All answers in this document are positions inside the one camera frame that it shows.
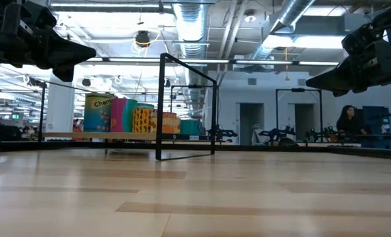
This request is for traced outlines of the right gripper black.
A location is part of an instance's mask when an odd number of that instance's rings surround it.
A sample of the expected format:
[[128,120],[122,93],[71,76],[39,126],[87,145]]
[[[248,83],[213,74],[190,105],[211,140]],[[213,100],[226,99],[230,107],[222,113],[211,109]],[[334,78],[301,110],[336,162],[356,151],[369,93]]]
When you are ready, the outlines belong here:
[[336,68],[306,81],[306,85],[320,90],[332,90],[334,97],[350,92],[361,93],[373,86],[391,84],[391,43],[383,38],[361,36],[361,64],[358,55],[344,59]]

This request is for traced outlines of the orange patterned box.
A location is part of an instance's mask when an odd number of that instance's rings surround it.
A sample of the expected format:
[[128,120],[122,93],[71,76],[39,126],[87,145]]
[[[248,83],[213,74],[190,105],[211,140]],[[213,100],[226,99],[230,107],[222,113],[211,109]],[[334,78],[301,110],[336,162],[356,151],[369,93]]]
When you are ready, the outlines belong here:
[[156,115],[155,109],[134,109],[132,117],[132,131],[146,133],[152,130],[152,117]]

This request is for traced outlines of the silver spiral air duct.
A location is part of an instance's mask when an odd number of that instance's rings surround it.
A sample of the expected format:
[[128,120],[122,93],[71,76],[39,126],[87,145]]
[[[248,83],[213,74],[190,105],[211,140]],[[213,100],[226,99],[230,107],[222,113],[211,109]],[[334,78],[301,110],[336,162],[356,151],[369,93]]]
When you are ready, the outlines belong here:
[[305,14],[307,9],[316,0],[284,0],[281,9],[270,14],[263,26],[262,39],[258,48],[251,54],[251,60],[265,60],[273,51],[273,34],[283,28],[289,28],[291,32],[295,30],[296,22]]

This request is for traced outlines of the dark computer monitor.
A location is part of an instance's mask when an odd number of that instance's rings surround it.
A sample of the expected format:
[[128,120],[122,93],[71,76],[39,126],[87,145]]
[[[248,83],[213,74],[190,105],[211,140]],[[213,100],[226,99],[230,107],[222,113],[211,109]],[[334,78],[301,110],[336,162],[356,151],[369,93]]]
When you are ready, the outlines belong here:
[[390,131],[390,118],[388,107],[364,106],[363,124],[370,134],[385,134]]

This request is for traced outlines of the corrugated silver air duct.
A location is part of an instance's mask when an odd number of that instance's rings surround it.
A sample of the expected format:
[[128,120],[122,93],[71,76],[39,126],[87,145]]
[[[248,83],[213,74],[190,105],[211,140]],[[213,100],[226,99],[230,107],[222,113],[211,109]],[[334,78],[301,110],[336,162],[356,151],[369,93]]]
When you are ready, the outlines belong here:
[[184,58],[203,58],[207,46],[207,9],[208,6],[195,3],[175,3],[172,8],[176,17],[178,39]]

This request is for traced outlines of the pink box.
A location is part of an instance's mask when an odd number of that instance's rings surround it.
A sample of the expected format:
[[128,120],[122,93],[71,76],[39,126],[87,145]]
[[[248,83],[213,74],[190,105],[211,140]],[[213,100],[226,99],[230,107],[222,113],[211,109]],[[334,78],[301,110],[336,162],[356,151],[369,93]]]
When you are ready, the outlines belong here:
[[134,99],[114,98],[111,100],[111,132],[132,132],[133,111],[138,102]]

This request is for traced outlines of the white building column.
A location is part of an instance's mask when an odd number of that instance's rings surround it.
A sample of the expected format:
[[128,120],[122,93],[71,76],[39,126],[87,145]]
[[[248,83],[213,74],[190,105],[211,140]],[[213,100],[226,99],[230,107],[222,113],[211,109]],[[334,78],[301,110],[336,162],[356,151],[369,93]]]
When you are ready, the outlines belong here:
[[72,82],[62,82],[53,73],[50,75],[46,132],[72,132],[75,89]]

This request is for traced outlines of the person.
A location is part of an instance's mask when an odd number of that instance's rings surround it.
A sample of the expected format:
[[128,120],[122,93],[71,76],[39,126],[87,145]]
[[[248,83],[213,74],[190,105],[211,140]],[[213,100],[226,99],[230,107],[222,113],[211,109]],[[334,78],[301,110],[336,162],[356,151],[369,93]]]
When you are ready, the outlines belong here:
[[336,123],[339,133],[345,132],[351,135],[367,135],[361,121],[355,115],[355,108],[352,105],[345,105]]

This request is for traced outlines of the black table frame rail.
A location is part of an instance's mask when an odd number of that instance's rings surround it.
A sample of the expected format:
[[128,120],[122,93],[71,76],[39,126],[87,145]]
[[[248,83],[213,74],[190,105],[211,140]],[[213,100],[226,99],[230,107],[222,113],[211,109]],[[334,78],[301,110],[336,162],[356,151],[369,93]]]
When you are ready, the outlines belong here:
[[[133,144],[133,143],[95,143],[95,142],[1,142],[0,152],[12,151],[37,151],[52,149],[148,149],[155,150],[155,144]],[[244,146],[244,145],[216,145],[215,151],[244,151],[244,152],[292,152],[292,153],[335,153],[340,155],[355,155],[360,157],[375,157],[380,159],[391,159],[391,149],[374,149],[360,147],[280,147],[280,146]]]

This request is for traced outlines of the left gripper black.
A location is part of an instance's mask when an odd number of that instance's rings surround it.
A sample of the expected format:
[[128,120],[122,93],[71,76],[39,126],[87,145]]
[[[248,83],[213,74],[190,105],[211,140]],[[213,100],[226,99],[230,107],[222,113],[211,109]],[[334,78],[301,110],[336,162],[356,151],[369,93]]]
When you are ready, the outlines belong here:
[[95,56],[94,48],[64,39],[52,29],[19,30],[17,34],[0,31],[0,63],[53,68],[52,73],[63,82],[73,81],[74,65]]

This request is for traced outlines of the blue cereal box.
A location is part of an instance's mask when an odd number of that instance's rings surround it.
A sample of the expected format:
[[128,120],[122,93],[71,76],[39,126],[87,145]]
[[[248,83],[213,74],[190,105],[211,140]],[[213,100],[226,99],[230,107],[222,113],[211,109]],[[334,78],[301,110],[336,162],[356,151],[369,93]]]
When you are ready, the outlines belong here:
[[111,94],[87,93],[84,104],[85,132],[109,132],[111,127]]

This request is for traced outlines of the black station frame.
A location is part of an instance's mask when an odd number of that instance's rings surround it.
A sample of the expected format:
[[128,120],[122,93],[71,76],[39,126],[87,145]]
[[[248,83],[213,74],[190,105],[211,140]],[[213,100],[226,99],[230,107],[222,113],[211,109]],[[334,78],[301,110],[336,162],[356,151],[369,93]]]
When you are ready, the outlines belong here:
[[320,131],[323,131],[323,91],[318,89],[305,89],[305,88],[278,88],[275,89],[275,118],[276,118],[276,127],[279,127],[279,92],[292,92],[292,93],[304,93],[304,92],[317,92],[319,94],[319,124]]

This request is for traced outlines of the dark doorway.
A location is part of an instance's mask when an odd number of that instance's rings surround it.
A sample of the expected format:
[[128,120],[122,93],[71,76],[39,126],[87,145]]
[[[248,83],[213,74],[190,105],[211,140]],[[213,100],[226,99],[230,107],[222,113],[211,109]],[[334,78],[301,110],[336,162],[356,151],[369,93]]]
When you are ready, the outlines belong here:
[[255,130],[264,128],[264,104],[238,103],[236,106],[236,128],[239,145],[253,145],[252,136]]
[[315,128],[315,105],[289,103],[288,122],[294,128],[295,140],[302,142],[306,139],[306,133]]

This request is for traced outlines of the teal box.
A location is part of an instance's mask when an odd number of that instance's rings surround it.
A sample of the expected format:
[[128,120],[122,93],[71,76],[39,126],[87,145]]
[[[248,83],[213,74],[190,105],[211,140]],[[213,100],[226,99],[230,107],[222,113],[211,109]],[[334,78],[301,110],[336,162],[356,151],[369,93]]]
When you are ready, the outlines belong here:
[[200,135],[200,125],[199,120],[181,120],[180,133],[183,135],[198,136]]

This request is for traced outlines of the black-framed wooden shelf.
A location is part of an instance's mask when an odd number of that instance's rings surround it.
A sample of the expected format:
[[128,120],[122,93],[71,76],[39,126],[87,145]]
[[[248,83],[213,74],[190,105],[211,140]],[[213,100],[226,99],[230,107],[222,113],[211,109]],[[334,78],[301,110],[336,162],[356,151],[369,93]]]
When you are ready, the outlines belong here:
[[202,157],[202,155],[191,155],[187,157],[177,157],[177,158],[162,158],[162,151],[167,149],[168,144],[164,144],[163,140],[166,138],[167,134],[163,133],[163,105],[164,105],[164,94],[165,94],[165,67],[166,63],[172,61],[188,70],[194,72],[195,74],[207,79],[212,83],[212,119],[211,119],[211,128],[213,131],[209,136],[210,145],[209,145],[209,155],[214,155],[216,152],[216,114],[217,114],[217,91],[218,85],[215,79],[212,79],[210,76],[200,72],[194,67],[186,64],[184,61],[173,57],[168,53],[162,53],[159,59],[159,84],[158,84],[158,99],[157,99],[157,129],[156,133],[134,133],[134,132],[46,132],[45,137],[57,137],[57,138],[101,138],[104,140],[108,139],[124,139],[124,140],[143,140],[143,141],[152,141],[155,140],[155,159],[157,161],[171,161],[178,159],[186,159],[190,157]]

